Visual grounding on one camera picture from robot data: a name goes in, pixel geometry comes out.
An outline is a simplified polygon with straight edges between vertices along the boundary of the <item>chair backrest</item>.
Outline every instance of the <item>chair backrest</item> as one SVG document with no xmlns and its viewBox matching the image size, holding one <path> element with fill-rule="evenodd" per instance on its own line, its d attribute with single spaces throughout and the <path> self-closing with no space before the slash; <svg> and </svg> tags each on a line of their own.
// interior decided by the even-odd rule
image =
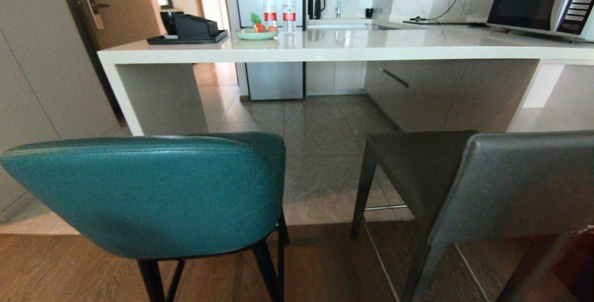
<svg viewBox="0 0 594 302">
<path fill-rule="evenodd" d="M 429 242 L 584 228 L 594 211 L 593 174 L 592 131 L 473 135 Z"/>
<path fill-rule="evenodd" d="M 280 216 L 284 142 L 128 137 L 37 143 L 0 157 L 25 188 L 117 256 L 178 258 L 247 247 Z"/>
</svg>

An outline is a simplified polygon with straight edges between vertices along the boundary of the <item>microwave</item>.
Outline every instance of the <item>microwave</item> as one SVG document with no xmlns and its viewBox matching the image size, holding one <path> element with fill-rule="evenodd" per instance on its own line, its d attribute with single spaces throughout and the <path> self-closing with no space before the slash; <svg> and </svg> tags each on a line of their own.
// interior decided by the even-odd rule
<svg viewBox="0 0 594 302">
<path fill-rule="evenodd" d="M 492 27 L 594 42 L 594 0 L 494 0 Z"/>
</svg>

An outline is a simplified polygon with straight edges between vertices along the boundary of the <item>bar stool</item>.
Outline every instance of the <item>bar stool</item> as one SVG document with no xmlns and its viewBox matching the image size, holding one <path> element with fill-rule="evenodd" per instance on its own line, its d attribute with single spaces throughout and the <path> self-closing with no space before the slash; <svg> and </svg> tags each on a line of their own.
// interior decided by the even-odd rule
<svg viewBox="0 0 594 302">
<path fill-rule="evenodd" d="M 420 219 L 401 301 L 417 301 L 451 243 L 536 236 L 498 301 L 519 301 L 594 211 L 594 131 L 368 135 L 351 237 L 379 164 Z"/>
<path fill-rule="evenodd" d="M 268 133 L 24 145 L 2 166 L 93 243 L 138 261 L 151 302 L 172 301 L 185 259 L 251 249 L 284 300 L 285 148 Z M 278 275 L 266 237 L 278 224 Z M 158 262 L 178 260 L 167 296 Z"/>
</svg>

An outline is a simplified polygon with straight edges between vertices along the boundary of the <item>water bottle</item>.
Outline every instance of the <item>water bottle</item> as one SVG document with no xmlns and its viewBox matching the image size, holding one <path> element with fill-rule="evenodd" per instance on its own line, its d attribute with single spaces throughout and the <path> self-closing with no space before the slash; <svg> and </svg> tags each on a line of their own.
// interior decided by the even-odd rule
<svg viewBox="0 0 594 302">
<path fill-rule="evenodd" d="M 296 0 L 283 0 L 283 21 L 284 31 L 293 33 L 295 32 L 295 20 L 297 19 L 297 1 Z"/>
<path fill-rule="evenodd" d="M 276 23 L 276 0 L 262 0 L 264 8 L 264 26 L 277 26 Z"/>
</svg>

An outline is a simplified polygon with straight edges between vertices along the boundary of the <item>green leaf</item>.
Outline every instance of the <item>green leaf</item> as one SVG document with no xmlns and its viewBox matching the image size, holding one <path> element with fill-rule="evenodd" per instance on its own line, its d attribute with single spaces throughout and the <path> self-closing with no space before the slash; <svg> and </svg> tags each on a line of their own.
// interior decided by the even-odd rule
<svg viewBox="0 0 594 302">
<path fill-rule="evenodd" d="M 253 13 L 253 12 L 252 12 L 251 19 L 252 19 L 252 23 L 254 23 L 254 24 L 260 24 L 260 23 L 262 23 L 260 21 L 260 19 L 259 19 L 259 16 L 257 14 L 255 14 L 255 13 Z"/>
</svg>

